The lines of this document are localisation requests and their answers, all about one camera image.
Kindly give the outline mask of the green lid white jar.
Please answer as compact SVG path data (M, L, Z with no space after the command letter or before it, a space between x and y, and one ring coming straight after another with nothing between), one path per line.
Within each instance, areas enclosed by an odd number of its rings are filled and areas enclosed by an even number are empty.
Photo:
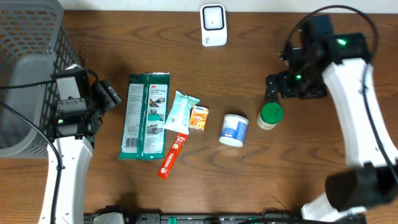
M284 112L277 103L266 103L257 116L257 124L265 130L273 129L283 118Z

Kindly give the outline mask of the white blue label jar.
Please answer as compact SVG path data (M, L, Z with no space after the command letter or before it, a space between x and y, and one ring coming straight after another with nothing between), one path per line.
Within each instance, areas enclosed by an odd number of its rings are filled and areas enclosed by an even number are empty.
M243 147L249 121L235 114L226 114L219 142L231 147Z

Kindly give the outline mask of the green white gloves packet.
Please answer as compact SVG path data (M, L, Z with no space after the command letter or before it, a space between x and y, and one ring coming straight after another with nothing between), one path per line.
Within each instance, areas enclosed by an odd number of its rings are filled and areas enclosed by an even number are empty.
M169 73L129 76L120 159L164 158Z

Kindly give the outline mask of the small orange box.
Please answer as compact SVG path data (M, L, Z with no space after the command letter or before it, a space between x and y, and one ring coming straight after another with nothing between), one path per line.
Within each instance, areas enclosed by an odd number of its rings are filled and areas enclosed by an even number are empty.
M203 106L194 106L189 120L189 128L205 130L209 109Z

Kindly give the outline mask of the light green snack packet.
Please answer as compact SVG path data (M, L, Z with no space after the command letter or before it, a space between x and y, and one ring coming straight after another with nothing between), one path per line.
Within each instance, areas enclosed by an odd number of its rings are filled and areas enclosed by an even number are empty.
M191 109L199 103L198 98L175 92L175 99L169 112L164 128L189 135L189 119Z

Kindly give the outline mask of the red white snack packet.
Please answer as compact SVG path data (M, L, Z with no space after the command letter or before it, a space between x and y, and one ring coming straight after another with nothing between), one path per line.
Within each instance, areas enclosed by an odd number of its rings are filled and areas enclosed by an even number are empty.
M164 162L162 163L157 176L162 178L162 179L167 179L169 176L169 173L173 167L173 164L175 160L177 159L185 141L188 139L187 134L182 134L178 133L177 137L172 144L172 147L170 148L170 151L168 152L167 156L164 159Z

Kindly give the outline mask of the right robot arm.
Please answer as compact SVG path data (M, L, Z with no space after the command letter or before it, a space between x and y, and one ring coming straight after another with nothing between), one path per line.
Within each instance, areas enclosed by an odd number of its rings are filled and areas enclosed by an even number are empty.
M347 171L329 176L325 191L301 209L304 220L336 222L397 197L397 149L373 83L373 52L364 35L334 32L326 15L310 14L295 27L300 47L286 43L288 69L266 78L266 103L257 123L270 130L282 119L281 98L331 96L345 142Z

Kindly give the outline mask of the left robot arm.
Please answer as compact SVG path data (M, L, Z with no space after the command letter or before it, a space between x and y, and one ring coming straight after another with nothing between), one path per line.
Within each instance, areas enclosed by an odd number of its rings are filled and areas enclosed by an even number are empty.
M73 64L55 76L60 99L47 129L49 169L39 223L83 223L86 177L105 112L121 102L108 80Z

